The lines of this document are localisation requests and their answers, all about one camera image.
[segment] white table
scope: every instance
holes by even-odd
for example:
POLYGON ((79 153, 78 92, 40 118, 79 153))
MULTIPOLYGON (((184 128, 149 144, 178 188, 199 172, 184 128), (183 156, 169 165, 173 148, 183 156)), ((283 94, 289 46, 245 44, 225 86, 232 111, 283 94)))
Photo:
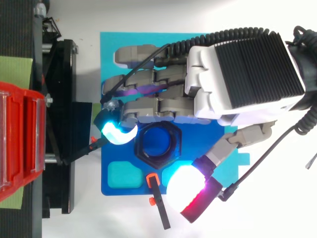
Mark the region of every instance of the white table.
MULTIPOLYGON (((65 39, 79 46, 77 100, 98 102, 100 32, 215 32, 257 26, 293 40, 301 25, 317 31, 312 0, 51 0, 50 15, 65 39)), ((304 112, 292 112, 273 127, 272 137, 242 152, 253 164, 304 112)), ((101 152, 76 162, 75 209, 51 210, 44 238, 255 238, 317 237, 317 128, 307 136, 292 132, 227 201, 215 200, 193 224, 166 202, 171 229, 164 231, 149 196, 104 196, 101 152)), ((243 174, 249 166, 240 167, 243 174)))

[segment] black hex nut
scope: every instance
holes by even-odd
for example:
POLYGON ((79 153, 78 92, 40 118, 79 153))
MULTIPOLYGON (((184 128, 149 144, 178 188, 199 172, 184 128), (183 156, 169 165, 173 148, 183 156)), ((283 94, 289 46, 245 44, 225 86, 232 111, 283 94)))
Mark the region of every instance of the black hex nut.
POLYGON ((134 144, 135 156, 156 170, 159 170, 177 160, 181 156, 181 150, 182 130, 168 121, 153 122, 141 128, 134 144), (155 127, 164 128, 170 136, 169 148, 159 156, 148 155, 143 148, 143 138, 145 133, 149 129, 155 127))

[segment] blue glowing light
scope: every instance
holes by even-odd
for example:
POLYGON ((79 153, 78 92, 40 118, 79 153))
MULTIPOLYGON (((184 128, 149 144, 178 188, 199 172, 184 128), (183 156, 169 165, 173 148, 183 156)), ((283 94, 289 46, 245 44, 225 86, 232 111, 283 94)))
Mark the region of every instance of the blue glowing light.
POLYGON ((107 122, 102 129, 102 133, 110 143, 123 145, 128 143, 137 135, 138 126, 136 125, 131 131, 124 133, 120 129, 116 128, 112 122, 107 122))

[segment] orange clip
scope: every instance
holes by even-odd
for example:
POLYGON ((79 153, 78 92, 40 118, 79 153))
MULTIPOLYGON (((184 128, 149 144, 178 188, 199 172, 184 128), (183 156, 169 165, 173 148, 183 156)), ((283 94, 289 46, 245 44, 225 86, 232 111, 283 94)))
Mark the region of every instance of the orange clip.
POLYGON ((94 137, 94 136, 92 136, 91 137, 91 143, 95 143, 97 141, 97 139, 94 137))
POLYGON ((151 178, 151 177, 155 177, 155 178, 157 179, 158 185, 160 185, 158 175, 157 175, 156 173, 151 173, 151 174, 147 175, 147 177, 146 177, 146 178, 147 178, 147 183, 148 183, 149 188, 152 188, 152 186, 151 186, 151 184, 150 184, 150 178, 151 178))
POLYGON ((96 141, 97 141, 97 139, 94 136, 92 136, 91 137, 91 143, 95 143, 96 141))
POLYGON ((153 197, 150 197, 150 198, 149 198, 149 202, 150 202, 150 205, 151 205, 151 206, 156 205, 155 199, 154 199, 153 197))

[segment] transparent lid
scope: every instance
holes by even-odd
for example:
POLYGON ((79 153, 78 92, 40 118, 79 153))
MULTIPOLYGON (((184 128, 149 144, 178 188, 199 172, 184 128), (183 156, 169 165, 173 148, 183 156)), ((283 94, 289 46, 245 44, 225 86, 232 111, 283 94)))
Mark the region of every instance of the transparent lid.
POLYGON ((0 91, 0 190, 9 185, 6 174, 6 102, 9 95, 7 92, 0 91))
POLYGON ((44 99, 36 101, 35 168, 32 172, 45 169, 46 103, 44 99))

